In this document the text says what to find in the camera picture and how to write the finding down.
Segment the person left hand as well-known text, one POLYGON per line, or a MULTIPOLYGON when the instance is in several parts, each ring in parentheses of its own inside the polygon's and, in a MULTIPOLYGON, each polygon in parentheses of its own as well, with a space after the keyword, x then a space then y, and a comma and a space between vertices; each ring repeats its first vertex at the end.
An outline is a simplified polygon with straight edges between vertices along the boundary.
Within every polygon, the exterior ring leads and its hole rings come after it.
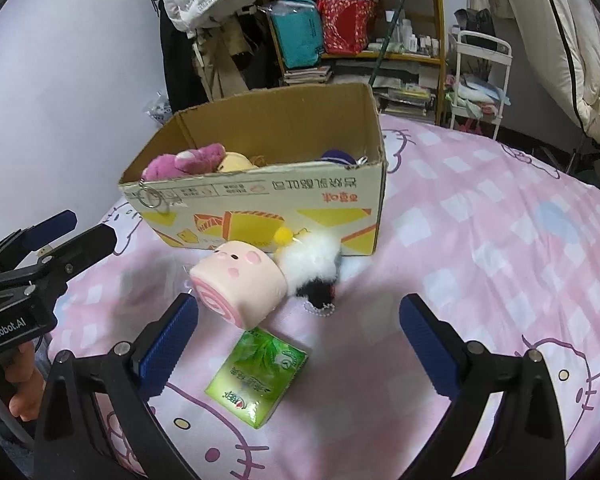
POLYGON ((18 350, 4 370, 5 378, 16 387, 10 398, 10 414, 23 422, 38 418, 45 389, 45 379, 35 364, 32 341, 20 344, 18 350))

